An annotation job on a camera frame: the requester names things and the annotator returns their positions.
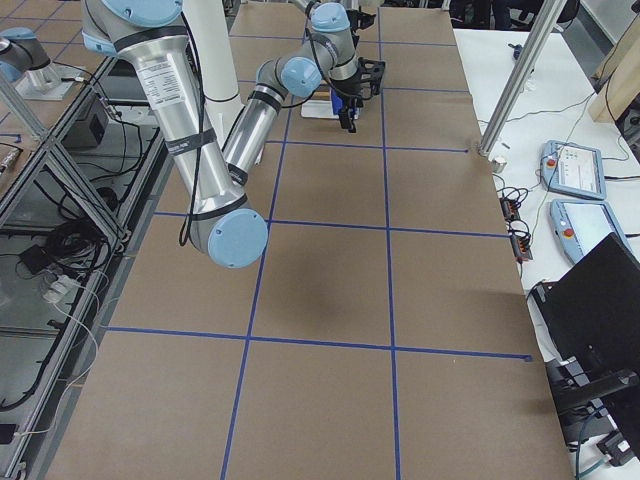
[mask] black office chair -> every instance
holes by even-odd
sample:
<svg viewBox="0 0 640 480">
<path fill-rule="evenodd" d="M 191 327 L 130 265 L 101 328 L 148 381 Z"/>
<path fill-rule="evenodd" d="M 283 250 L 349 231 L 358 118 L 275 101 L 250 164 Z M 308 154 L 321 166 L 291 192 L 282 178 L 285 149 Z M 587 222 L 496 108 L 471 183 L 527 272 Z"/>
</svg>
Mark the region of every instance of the black office chair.
<svg viewBox="0 0 640 480">
<path fill-rule="evenodd" d="M 511 23 L 517 27 L 518 30 L 529 31 L 533 27 L 536 20 L 536 16 L 540 13 L 543 0 L 529 0 L 520 10 L 520 15 L 517 20 L 511 20 Z M 567 4 L 560 12 L 557 23 L 566 23 L 572 21 L 578 15 L 580 10 L 580 0 L 568 0 Z"/>
</svg>

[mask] light blue cap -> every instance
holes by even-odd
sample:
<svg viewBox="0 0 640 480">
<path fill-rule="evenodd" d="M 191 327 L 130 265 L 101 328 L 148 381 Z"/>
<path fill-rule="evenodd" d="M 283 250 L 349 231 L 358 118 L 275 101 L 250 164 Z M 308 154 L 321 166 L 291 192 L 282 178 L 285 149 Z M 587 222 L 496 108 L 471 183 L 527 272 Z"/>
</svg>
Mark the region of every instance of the light blue cap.
<svg viewBox="0 0 640 480">
<path fill-rule="evenodd" d="M 36 34 L 26 27 L 14 27 L 0 32 L 0 37 L 7 40 L 35 40 Z"/>
<path fill-rule="evenodd" d="M 349 16 L 339 3 L 323 3 L 313 11 L 311 25 L 316 32 L 334 33 L 351 28 Z"/>
<path fill-rule="evenodd" d="M 82 38 L 84 39 L 84 46 L 87 48 L 87 50 L 91 50 L 92 52 L 106 55 L 108 57 L 118 56 L 118 52 L 116 52 L 116 47 L 113 46 L 113 43 L 89 35 L 84 31 L 82 32 Z"/>
<path fill-rule="evenodd" d="M 102 0 L 120 18 L 140 27 L 163 27 L 182 13 L 183 0 Z"/>
<path fill-rule="evenodd" d="M 227 213 L 211 230 L 209 256 L 226 268 L 252 264 L 267 246 L 267 224 L 258 212 L 239 208 Z"/>
<path fill-rule="evenodd" d="M 281 80 L 293 95 L 307 98 L 320 86 L 322 75 L 313 60 L 293 57 L 282 68 Z"/>
<path fill-rule="evenodd" d="M 2 61 L 0 61 L 0 72 L 2 72 L 9 82 L 15 82 L 22 76 L 22 72 L 20 70 L 13 65 L 9 65 Z"/>
</svg>

